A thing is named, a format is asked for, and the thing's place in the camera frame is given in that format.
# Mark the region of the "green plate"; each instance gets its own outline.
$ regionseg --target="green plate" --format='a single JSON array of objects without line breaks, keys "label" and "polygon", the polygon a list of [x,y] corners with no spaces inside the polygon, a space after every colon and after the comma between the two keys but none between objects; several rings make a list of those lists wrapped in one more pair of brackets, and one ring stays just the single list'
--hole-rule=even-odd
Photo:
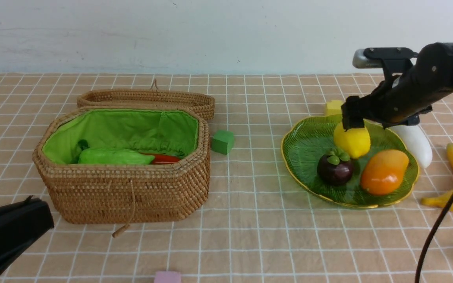
[{"label": "green plate", "polygon": [[[372,146],[367,155],[354,160],[355,170],[351,180],[342,186],[330,186],[320,179],[317,175],[318,160],[335,146],[333,130],[341,120],[342,115],[309,117],[298,122],[282,138],[281,152],[291,176],[317,197],[349,208],[390,206],[408,197],[419,178],[417,161],[398,135],[368,121],[365,121],[365,126],[370,133]],[[394,192],[384,196],[370,195],[359,185],[361,172],[374,154],[386,149],[397,149],[406,153],[409,158],[408,169],[403,183]]]}]

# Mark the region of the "white eggplant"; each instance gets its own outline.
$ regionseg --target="white eggplant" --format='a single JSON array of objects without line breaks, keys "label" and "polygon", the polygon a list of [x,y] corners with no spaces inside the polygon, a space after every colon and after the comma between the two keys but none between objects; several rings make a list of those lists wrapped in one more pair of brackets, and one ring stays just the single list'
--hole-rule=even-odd
[{"label": "white eggplant", "polygon": [[433,150],[419,125],[397,125],[390,127],[406,145],[407,150],[417,159],[420,167],[427,168],[433,161]]}]

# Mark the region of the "black object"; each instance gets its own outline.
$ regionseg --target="black object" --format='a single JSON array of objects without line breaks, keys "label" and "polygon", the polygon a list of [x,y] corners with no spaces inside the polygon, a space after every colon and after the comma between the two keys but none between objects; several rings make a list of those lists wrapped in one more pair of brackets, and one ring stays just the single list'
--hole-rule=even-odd
[{"label": "black object", "polygon": [[26,200],[0,206],[0,275],[48,230],[54,228],[45,201]]},{"label": "black object", "polygon": [[[381,66],[385,80],[369,95],[345,100],[345,130],[365,127],[363,119],[378,122],[385,129],[417,125],[420,114],[429,113],[433,103],[453,93],[453,43],[432,43],[419,54],[394,47],[366,48],[359,55],[368,66]],[[414,57],[415,65],[410,61]]]},{"label": "black object", "polygon": [[78,145],[79,145],[79,148],[83,151],[89,148],[88,142],[86,140],[79,140]]}]

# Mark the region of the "robotic arm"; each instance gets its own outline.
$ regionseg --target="robotic arm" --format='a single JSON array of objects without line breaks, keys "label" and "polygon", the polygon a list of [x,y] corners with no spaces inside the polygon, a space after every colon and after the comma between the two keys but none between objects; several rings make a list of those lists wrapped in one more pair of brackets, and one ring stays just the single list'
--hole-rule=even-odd
[{"label": "robotic arm", "polygon": [[[411,59],[417,58],[415,65]],[[419,54],[408,48],[358,50],[356,68],[382,68],[385,80],[365,97],[350,96],[342,105],[344,129],[365,127],[363,119],[382,124],[417,125],[419,115],[453,93],[453,43],[432,43]]]}]

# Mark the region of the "basket handle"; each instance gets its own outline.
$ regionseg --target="basket handle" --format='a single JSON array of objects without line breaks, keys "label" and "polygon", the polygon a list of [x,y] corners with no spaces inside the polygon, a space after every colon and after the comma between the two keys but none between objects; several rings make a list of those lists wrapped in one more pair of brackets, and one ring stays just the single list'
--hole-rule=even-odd
[{"label": "basket handle", "polygon": [[151,86],[149,87],[149,89],[153,89],[153,86],[158,90],[158,86],[157,86],[157,79],[154,79],[153,80],[153,83],[151,84]]},{"label": "basket handle", "polygon": [[129,227],[131,227],[131,221],[132,221],[132,219],[133,219],[133,217],[134,217],[134,214],[135,214],[135,192],[134,192],[134,185],[133,185],[132,179],[129,179],[129,181],[131,182],[131,189],[132,189],[132,193],[133,193],[133,205],[132,205],[132,206],[133,206],[133,213],[132,213],[132,215],[131,215],[131,218],[129,218],[129,219],[127,220],[127,223],[126,223],[124,226],[120,227],[118,230],[116,230],[115,232],[112,233],[111,236],[113,236],[113,238],[116,238],[116,237],[120,236],[121,233],[125,232],[125,230],[127,230],[127,229],[129,229]]}]

